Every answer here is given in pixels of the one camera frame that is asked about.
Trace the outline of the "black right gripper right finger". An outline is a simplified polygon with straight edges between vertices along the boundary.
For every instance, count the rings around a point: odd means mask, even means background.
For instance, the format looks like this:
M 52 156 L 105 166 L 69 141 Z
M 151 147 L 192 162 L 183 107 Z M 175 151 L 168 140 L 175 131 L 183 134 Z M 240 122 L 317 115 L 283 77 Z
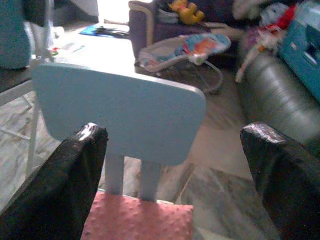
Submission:
M 320 238 L 320 160 L 263 122 L 240 140 L 255 189 L 282 240 Z

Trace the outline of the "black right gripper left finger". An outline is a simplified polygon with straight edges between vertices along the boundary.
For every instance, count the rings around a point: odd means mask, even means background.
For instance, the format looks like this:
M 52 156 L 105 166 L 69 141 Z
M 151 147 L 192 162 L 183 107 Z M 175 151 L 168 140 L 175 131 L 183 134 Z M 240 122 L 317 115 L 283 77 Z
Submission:
M 0 214 L 3 240 L 79 240 L 98 191 L 108 132 L 86 124 L 66 138 Z

